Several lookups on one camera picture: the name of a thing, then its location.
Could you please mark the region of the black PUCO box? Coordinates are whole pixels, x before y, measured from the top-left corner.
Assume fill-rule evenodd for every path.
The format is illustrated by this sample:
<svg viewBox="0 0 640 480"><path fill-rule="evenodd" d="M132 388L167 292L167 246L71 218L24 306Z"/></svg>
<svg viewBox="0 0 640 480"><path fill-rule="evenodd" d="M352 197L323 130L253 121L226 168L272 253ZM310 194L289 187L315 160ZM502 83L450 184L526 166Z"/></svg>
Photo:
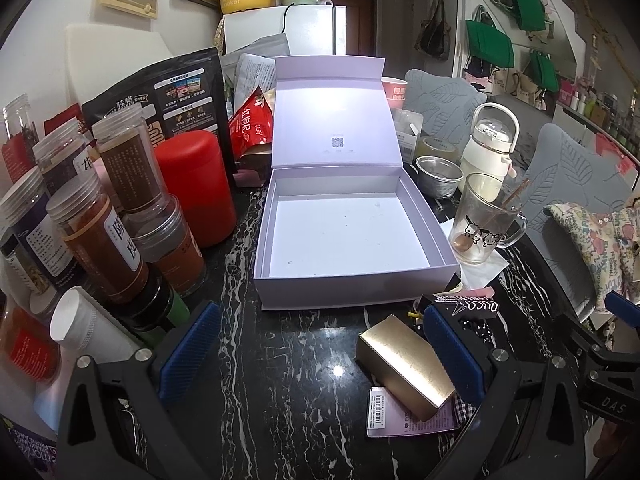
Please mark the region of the black PUCO box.
<svg viewBox="0 0 640 480"><path fill-rule="evenodd" d="M499 306L492 298L470 296L438 296L434 305L447 311L453 318L495 318Z"/></svg>

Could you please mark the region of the gold cardboard box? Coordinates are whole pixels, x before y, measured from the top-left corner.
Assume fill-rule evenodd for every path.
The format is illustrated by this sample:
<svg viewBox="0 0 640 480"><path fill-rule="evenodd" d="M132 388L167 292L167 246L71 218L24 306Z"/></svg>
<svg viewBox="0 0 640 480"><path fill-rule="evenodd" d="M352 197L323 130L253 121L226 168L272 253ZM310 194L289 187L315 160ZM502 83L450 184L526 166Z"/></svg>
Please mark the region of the gold cardboard box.
<svg viewBox="0 0 640 480"><path fill-rule="evenodd" d="M456 392L432 346L395 315L358 336L356 361L419 420Z"/></svg>

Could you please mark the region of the purple eyes product box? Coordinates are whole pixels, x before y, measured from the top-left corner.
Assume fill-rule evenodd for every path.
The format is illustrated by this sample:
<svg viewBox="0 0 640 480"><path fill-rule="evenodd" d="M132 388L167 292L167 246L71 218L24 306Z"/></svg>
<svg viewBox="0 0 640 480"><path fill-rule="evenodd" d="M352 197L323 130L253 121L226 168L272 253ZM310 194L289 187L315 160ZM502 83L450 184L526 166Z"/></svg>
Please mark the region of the purple eyes product box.
<svg viewBox="0 0 640 480"><path fill-rule="evenodd" d="M370 389L367 414L368 438L425 436L456 428L454 411L449 401L430 419L419 420L385 388Z"/></svg>

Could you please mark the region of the black white gingham scrunchie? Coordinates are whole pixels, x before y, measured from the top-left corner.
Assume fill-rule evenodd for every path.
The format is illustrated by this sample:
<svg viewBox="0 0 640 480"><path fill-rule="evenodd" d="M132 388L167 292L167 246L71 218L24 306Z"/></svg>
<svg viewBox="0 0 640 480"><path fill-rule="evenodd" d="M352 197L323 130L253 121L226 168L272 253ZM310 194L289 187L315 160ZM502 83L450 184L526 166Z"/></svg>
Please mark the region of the black white gingham scrunchie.
<svg viewBox="0 0 640 480"><path fill-rule="evenodd" d="M465 425L475 414L476 407L468 402L463 401L458 394L452 399L452 411L458 426Z"/></svg>

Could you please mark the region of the white paper cup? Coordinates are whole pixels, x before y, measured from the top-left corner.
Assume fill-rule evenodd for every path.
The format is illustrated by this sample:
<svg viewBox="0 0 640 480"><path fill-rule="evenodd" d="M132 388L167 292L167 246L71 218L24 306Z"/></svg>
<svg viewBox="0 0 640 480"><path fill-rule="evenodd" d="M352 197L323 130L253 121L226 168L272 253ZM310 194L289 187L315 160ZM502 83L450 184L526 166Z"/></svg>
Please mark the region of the white paper cup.
<svg viewBox="0 0 640 480"><path fill-rule="evenodd" d="M49 332L65 350L91 356L100 364L127 361L140 349L140 344L79 286L66 290L58 300Z"/></svg>

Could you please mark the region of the orange peel labelled jar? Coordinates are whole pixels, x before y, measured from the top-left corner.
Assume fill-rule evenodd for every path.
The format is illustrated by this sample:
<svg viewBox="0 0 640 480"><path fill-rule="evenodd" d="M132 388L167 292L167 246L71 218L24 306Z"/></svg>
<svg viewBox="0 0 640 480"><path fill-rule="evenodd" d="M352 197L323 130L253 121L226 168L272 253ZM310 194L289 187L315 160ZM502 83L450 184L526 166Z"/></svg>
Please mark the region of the orange peel labelled jar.
<svg viewBox="0 0 640 480"><path fill-rule="evenodd" d="M96 174L71 178L50 198L47 213L109 300L124 304L142 292L149 269Z"/></svg>

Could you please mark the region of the glass Hello Kitty mug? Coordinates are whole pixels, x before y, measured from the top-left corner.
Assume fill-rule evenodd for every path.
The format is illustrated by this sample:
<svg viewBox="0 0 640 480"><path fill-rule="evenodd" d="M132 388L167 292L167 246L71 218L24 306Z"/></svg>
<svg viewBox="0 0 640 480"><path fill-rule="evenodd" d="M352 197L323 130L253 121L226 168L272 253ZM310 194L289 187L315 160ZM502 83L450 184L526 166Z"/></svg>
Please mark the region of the glass Hello Kitty mug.
<svg viewBox="0 0 640 480"><path fill-rule="evenodd" d="M467 264L485 262L497 249L506 249L525 234L527 219L522 214L525 179L517 186L490 174L469 174L448 240L454 254Z"/></svg>

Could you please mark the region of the grey leaf chair near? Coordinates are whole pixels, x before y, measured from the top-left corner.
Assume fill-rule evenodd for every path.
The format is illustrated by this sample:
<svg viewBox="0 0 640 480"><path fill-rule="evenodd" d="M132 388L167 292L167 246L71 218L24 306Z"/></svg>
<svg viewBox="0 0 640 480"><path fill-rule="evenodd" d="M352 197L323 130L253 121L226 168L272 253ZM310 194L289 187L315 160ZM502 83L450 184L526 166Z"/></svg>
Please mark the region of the grey leaf chair near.
<svg viewBox="0 0 640 480"><path fill-rule="evenodd" d="M617 292L639 302L639 204L615 165L544 125L525 177L527 234L578 318Z"/></svg>

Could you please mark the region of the tall brown spice jar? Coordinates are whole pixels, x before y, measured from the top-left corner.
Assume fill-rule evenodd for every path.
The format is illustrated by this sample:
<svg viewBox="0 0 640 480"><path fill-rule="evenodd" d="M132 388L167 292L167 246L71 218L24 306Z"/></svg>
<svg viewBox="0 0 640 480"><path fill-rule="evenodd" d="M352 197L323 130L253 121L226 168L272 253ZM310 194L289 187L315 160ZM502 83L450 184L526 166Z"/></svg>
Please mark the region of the tall brown spice jar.
<svg viewBox="0 0 640 480"><path fill-rule="evenodd" d="M96 147L127 214L148 208L166 193L139 103L92 126Z"/></svg>

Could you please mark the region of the small metal bowl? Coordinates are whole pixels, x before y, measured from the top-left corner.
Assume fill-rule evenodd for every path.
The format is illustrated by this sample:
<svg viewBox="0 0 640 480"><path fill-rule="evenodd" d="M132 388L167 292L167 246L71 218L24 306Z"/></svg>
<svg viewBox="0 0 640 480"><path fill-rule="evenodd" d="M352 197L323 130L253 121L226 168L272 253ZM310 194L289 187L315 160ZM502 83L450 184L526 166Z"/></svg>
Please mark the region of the small metal bowl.
<svg viewBox="0 0 640 480"><path fill-rule="evenodd" d="M420 191L438 200L453 196L464 178L464 173L457 164L437 156L420 156L414 161L412 168Z"/></svg>

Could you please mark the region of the red cylindrical tin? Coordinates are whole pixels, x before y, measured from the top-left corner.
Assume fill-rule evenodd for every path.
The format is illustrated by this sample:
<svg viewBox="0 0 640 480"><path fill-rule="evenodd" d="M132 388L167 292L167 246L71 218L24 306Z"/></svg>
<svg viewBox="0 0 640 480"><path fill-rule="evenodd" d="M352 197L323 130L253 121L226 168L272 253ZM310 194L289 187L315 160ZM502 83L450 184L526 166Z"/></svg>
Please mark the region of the red cylindrical tin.
<svg viewBox="0 0 640 480"><path fill-rule="evenodd" d="M236 226L236 211L216 136L206 130L181 133L158 144L154 154L198 246L227 238Z"/></svg>

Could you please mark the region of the black snack pouch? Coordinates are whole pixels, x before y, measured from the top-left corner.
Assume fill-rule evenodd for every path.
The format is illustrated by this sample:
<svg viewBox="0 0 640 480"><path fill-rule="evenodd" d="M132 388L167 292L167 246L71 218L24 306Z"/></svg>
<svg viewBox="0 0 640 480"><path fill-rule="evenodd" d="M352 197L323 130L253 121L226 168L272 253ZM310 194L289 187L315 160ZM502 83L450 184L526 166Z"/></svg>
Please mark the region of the black snack pouch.
<svg viewBox="0 0 640 480"><path fill-rule="evenodd" d="M81 105L89 126L103 117L140 104L153 145L189 131L216 134L224 170L232 178L231 148L224 97L224 73L215 48L168 58L138 70Z"/></svg>

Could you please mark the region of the pink paper cup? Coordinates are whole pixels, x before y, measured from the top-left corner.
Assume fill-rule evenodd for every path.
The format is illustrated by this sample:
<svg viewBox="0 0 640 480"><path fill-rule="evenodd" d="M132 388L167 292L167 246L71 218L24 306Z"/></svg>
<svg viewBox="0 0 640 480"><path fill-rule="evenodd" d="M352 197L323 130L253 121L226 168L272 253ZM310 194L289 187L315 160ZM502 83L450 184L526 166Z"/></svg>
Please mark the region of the pink paper cup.
<svg viewBox="0 0 640 480"><path fill-rule="evenodd" d="M394 77L383 77L381 81L390 108L401 110L404 107L408 82Z"/></svg>

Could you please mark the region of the green tote bag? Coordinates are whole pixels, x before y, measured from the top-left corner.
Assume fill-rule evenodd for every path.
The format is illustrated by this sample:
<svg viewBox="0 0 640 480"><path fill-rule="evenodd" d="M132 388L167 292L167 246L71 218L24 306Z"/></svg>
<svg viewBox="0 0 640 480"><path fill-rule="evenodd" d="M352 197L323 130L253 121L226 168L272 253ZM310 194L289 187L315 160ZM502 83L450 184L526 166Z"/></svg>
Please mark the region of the green tote bag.
<svg viewBox="0 0 640 480"><path fill-rule="evenodd" d="M481 4L465 21L470 55L499 68L514 67L514 50L509 36L499 30Z"/></svg>

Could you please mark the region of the white refrigerator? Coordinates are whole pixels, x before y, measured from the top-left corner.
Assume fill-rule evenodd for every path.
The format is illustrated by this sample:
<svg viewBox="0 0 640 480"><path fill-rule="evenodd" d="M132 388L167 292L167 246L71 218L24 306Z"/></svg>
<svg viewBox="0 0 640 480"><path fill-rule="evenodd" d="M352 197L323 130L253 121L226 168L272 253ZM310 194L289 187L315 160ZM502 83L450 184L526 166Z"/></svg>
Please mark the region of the white refrigerator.
<svg viewBox="0 0 640 480"><path fill-rule="evenodd" d="M228 52L277 34L286 35L292 55L345 55L346 8L325 2L272 6L224 17Z"/></svg>

